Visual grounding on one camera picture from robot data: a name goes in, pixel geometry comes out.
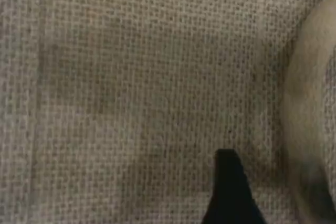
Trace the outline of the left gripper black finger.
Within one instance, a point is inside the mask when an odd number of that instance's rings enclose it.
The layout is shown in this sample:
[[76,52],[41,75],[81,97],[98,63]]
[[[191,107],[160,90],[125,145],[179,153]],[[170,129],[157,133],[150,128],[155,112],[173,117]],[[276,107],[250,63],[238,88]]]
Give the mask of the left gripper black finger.
[[265,223],[239,155],[232,148],[216,151],[213,190],[202,223]]

